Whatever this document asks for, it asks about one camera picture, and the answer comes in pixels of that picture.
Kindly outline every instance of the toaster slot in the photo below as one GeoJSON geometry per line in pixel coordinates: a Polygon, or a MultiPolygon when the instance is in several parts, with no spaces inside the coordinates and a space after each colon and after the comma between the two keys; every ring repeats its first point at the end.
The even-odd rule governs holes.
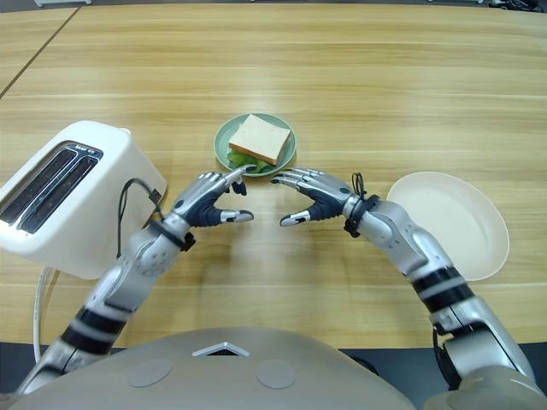
{"type": "Polygon", "coordinates": [[[79,160],[48,192],[47,197],[31,213],[25,215],[20,228],[29,233],[36,232],[97,163],[98,159],[90,156],[79,160]]]}
{"type": "Polygon", "coordinates": [[[0,213],[0,220],[13,224],[25,212],[31,202],[39,195],[51,180],[77,155],[70,149],[61,149],[43,167],[36,167],[26,177],[26,185],[19,191],[14,190],[14,196],[7,196],[7,206],[0,213]]]}

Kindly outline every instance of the table surface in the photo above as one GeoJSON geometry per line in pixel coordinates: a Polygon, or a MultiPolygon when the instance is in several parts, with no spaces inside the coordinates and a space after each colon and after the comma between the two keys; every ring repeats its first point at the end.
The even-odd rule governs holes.
{"type": "Polygon", "coordinates": [[[0,14],[0,96],[74,9],[0,14]]]}
{"type": "MultiPolygon", "coordinates": [[[[482,190],[507,221],[511,251],[472,289],[518,342],[545,341],[546,27],[543,15],[434,6],[83,8],[0,100],[0,183],[64,126],[91,119],[132,130],[168,180],[170,204],[198,173],[221,169],[212,139],[222,123],[273,113],[299,137],[296,164],[345,179],[361,171],[369,192],[384,196],[424,170],[482,190]]],[[[266,179],[249,191],[221,205],[256,220],[196,230],[198,245],[119,345],[224,325],[346,348],[430,345],[426,309],[380,251],[351,239],[341,219],[282,230],[279,217],[306,198],[266,179]]],[[[28,343],[41,266],[0,255],[0,338],[28,343]]],[[[92,285],[55,278],[44,342],[92,285]]]]}

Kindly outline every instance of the white toaster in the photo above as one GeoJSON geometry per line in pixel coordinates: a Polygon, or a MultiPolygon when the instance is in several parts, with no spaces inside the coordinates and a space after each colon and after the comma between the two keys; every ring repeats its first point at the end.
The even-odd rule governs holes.
{"type": "MultiPolygon", "coordinates": [[[[123,128],[68,126],[0,189],[0,247],[80,278],[99,278],[116,260],[117,212],[127,180],[158,196],[166,181],[123,128]]],[[[121,225],[124,243],[154,210],[134,185],[121,225]]]]}

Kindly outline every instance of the plate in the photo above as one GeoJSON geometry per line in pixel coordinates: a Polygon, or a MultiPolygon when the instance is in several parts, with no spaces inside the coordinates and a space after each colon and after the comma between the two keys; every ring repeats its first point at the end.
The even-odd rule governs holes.
{"type": "Polygon", "coordinates": [[[509,232],[496,206],[471,184],[445,173],[411,173],[387,195],[437,238],[466,280],[499,271],[509,255],[509,232]]]}
{"type": "Polygon", "coordinates": [[[291,133],[289,134],[289,138],[287,140],[287,143],[285,144],[285,147],[281,150],[281,155],[279,157],[279,163],[277,166],[270,166],[264,168],[261,173],[246,173],[245,176],[247,177],[263,177],[265,175],[270,175],[272,173],[278,172],[280,169],[287,166],[287,164],[291,161],[292,157],[297,152],[297,136],[294,133],[294,130],[292,129],[289,124],[284,122],[280,117],[276,117],[275,115],[271,114],[265,114],[265,113],[247,113],[247,114],[241,114],[237,117],[233,117],[230,119],[226,124],[224,124],[219,131],[215,135],[215,141],[214,141],[214,149],[215,149],[215,155],[216,159],[226,168],[233,169],[230,166],[230,161],[228,160],[228,152],[230,152],[231,148],[228,146],[228,143],[230,142],[230,138],[233,134],[239,129],[239,126],[243,124],[243,121],[247,119],[249,115],[256,115],[258,118],[265,120],[269,122],[270,124],[273,124],[275,126],[280,126],[282,128],[286,128],[287,130],[291,130],[291,133]]]}

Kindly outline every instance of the white bread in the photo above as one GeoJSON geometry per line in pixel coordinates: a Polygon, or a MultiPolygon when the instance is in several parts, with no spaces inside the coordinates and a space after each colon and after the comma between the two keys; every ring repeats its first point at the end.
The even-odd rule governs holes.
{"type": "Polygon", "coordinates": [[[251,114],[230,138],[228,145],[236,151],[277,165],[279,154],[290,133],[291,130],[275,126],[251,114]]]}

